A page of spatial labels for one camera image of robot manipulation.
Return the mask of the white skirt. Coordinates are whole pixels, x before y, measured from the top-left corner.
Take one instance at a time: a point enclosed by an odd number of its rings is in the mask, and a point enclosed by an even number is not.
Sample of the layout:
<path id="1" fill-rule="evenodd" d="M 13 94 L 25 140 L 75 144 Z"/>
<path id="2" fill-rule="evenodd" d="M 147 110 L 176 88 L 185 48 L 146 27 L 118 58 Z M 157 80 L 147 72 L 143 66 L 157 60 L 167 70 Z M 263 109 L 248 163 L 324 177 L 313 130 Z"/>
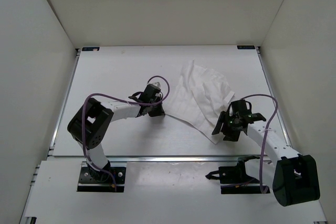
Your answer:
<path id="1" fill-rule="evenodd" d="M 234 96 L 223 74 L 198 66 L 192 60 L 182 67 L 177 86 L 164 108 L 166 114 L 189 123 L 217 144 L 224 136 L 212 132 L 220 113 L 227 110 Z"/>

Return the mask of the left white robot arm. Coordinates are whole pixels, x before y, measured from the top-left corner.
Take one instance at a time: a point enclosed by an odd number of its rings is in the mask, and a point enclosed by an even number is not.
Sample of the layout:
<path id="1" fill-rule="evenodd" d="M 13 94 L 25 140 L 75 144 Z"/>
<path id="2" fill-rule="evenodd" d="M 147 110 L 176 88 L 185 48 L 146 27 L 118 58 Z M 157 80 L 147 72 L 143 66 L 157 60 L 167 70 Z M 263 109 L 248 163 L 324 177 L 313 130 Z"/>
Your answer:
<path id="1" fill-rule="evenodd" d="M 143 92 L 129 97 L 132 102 L 112 101 L 106 104 L 89 98 L 67 126 L 68 132 L 80 144 L 91 174 L 104 181 L 110 174 L 110 163 L 101 142 L 111 122 L 121 119 L 163 116 L 163 94 L 158 82 L 147 84 Z"/>

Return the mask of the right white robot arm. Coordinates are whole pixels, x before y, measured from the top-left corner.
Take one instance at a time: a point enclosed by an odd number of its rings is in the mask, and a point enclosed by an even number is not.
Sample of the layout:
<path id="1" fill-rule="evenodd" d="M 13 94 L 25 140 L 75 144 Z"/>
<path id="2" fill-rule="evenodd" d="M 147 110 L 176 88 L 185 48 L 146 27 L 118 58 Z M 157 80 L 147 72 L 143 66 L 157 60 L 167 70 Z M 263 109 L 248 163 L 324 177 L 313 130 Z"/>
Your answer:
<path id="1" fill-rule="evenodd" d="M 220 113 L 212 134 L 219 133 L 228 142 L 238 141 L 244 133 L 261 148 L 260 155 L 240 157 L 236 165 L 220 166 L 206 175 L 219 180 L 222 194 L 273 193 L 284 207 L 320 198 L 315 159 L 283 142 L 270 128 L 270 121 L 252 111 L 249 101 L 233 101 Z"/>

